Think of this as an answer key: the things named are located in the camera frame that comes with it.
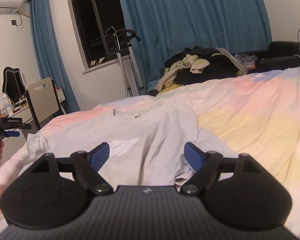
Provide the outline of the garment steamer stand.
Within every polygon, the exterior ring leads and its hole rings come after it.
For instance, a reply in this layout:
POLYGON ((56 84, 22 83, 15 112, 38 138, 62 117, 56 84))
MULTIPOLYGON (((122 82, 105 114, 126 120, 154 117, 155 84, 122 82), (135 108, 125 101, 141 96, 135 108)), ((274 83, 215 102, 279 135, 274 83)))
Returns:
POLYGON ((136 39, 140 42, 141 38, 131 29, 123 28, 116 30, 113 26, 110 26, 104 32, 104 35, 108 39, 109 44, 114 45, 114 51, 117 55, 121 68, 126 97, 145 95, 146 89, 143 85, 142 77, 131 44, 131 40, 136 39), (128 72, 133 75, 134 85, 129 83, 127 70, 123 64, 124 56, 129 59, 130 70, 128 72))

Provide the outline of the pastel rainbow bed cover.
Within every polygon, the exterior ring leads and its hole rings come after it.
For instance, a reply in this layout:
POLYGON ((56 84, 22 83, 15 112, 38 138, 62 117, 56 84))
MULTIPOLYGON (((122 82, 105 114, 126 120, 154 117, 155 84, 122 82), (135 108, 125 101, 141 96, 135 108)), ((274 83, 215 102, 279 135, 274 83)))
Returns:
MULTIPOLYGON (((148 109, 164 99, 190 106, 200 128, 219 137, 236 156, 252 156, 287 189, 292 209, 285 227, 300 237, 300 67, 181 86, 156 97, 126 98, 90 111, 59 116, 37 134, 51 135, 54 129, 91 119, 112 108, 148 109)), ((0 197, 36 160, 32 160, 26 142, 2 165, 0 197)), ((0 211, 0 232, 5 226, 0 211)))

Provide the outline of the large blue curtain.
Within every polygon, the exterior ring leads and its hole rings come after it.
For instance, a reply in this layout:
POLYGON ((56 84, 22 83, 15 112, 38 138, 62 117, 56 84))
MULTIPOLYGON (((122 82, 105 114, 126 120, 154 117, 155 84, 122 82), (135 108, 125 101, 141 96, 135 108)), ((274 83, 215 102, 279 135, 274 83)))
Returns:
POLYGON ((185 48, 265 50, 272 41, 263 0, 120 0, 144 84, 157 80, 164 63, 185 48))

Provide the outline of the dark window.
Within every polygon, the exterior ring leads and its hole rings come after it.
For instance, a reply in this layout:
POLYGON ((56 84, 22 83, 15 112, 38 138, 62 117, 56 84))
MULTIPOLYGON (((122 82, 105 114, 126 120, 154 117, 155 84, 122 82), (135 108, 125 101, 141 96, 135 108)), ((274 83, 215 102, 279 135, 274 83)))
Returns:
POLYGON ((71 0, 88 67, 117 58, 110 35, 125 27, 120 0, 71 0))

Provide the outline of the beige chair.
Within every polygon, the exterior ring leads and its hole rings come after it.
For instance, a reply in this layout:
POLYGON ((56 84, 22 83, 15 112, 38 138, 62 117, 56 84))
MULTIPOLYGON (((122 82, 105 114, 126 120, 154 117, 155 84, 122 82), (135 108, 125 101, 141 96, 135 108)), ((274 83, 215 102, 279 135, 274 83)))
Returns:
POLYGON ((40 123, 61 113, 61 104, 57 96, 54 81, 47 77, 27 85, 26 100, 36 128, 41 129, 40 123))

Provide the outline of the black sofa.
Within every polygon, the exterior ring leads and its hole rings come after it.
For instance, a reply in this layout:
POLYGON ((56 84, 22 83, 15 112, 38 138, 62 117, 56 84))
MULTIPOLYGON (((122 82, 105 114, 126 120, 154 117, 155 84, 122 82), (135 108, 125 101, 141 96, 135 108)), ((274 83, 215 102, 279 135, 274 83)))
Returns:
POLYGON ((267 50, 233 54, 248 70, 262 73, 300 67, 300 43, 289 41, 271 42, 267 50))

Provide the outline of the pile of dark clothes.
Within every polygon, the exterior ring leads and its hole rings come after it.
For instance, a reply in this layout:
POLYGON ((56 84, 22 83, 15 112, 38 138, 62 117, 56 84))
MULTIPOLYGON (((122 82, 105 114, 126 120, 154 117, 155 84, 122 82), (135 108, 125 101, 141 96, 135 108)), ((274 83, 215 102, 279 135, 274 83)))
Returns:
POLYGON ((214 79, 247 74, 243 65, 224 48, 185 48, 165 62, 155 89, 161 92, 173 85, 191 85, 214 79))

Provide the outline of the light grey t-shirt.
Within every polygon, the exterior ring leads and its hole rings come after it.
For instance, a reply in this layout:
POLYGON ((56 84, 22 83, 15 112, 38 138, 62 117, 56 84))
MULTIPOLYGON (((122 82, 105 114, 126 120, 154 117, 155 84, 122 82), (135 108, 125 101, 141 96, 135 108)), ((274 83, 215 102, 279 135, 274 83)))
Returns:
POLYGON ((51 135, 27 139, 32 160, 45 153, 67 157, 90 151, 100 143, 110 147, 100 175, 113 187, 119 185, 181 187, 194 174, 184 156, 187 142, 202 151, 234 158, 224 141, 198 126, 193 109, 173 100, 160 100, 148 109, 109 109, 91 119, 54 129, 51 135))

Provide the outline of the white spray bottle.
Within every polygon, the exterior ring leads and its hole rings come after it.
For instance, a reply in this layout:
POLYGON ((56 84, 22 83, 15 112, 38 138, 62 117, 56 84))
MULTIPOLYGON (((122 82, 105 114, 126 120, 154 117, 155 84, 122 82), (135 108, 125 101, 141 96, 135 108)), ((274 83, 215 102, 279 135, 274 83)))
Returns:
POLYGON ((6 108, 8 116, 12 116, 14 114, 13 108, 12 108, 11 102, 9 100, 9 97, 6 93, 2 94, 2 100, 4 102, 4 107, 6 108))

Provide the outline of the narrow blue curtain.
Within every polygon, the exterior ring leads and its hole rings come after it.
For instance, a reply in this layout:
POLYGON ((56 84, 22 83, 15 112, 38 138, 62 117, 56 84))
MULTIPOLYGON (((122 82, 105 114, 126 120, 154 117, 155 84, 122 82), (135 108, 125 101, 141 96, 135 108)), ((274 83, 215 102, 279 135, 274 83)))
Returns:
POLYGON ((34 51, 42 79, 50 77, 63 90, 66 113, 80 110, 59 51, 49 0, 28 0, 34 51))

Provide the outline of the white dressing table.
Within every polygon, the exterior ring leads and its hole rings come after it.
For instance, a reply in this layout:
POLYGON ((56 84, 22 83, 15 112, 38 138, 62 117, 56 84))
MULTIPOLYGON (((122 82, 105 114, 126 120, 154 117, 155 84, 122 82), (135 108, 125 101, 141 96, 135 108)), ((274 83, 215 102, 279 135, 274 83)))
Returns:
MULTIPOLYGON (((65 101, 65 95, 63 93, 63 90, 61 88, 57 88, 56 93, 60 104, 59 111, 53 114, 52 116, 48 116, 45 120, 40 122, 39 125, 41 128, 45 126, 48 122, 50 122, 52 119, 54 119, 55 117, 66 114, 65 109, 62 106, 62 103, 65 101)), ((23 123, 31 124, 32 128, 36 128, 31 111, 27 104, 22 109, 16 111, 11 117, 22 118, 23 123)))

